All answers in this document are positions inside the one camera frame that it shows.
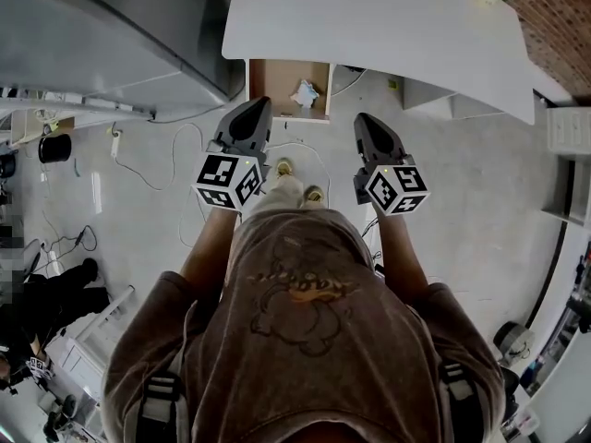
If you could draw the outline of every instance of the black pants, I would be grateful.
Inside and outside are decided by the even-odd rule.
[[[25,284],[25,302],[42,347],[61,328],[89,313],[101,313],[109,305],[104,287],[84,288],[92,279],[85,266],[76,266],[49,279],[31,274]]]

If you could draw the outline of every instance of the white table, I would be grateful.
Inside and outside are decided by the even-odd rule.
[[[474,0],[232,0],[222,52],[229,59],[396,74],[408,79],[409,95],[419,92],[421,104],[448,101],[451,111],[458,104],[468,115],[492,107],[534,123],[524,37],[515,11],[502,2],[482,8]],[[478,102],[466,108],[463,96]]]

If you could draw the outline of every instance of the open drawer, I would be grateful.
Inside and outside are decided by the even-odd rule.
[[[329,123],[333,64],[274,59],[250,59],[247,64],[247,100],[267,96],[272,101],[273,118],[313,123]],[[302,80],[314,86],[319,97],[311,108],[290,99]]]

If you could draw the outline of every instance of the brick wall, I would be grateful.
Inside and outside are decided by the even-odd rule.
[[[591,0],[513,0],[530,59],[591,104]]]

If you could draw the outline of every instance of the brown t-shirt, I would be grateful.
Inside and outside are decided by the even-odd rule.
[[[431,285],[409,309],[340,213],[255,215],[236,231],[226,282],[211,319],[198,306],[188,321],[181,379],[192,441],[280,442],[316,422],[370,442],[446,441],[441,358],[476,382],[487,432],[499,423],[500,370],[449,289]],[[103,400],[111,443],[133,433],[143,382],[180,350],[194,300],[165,272],[118,343]]]

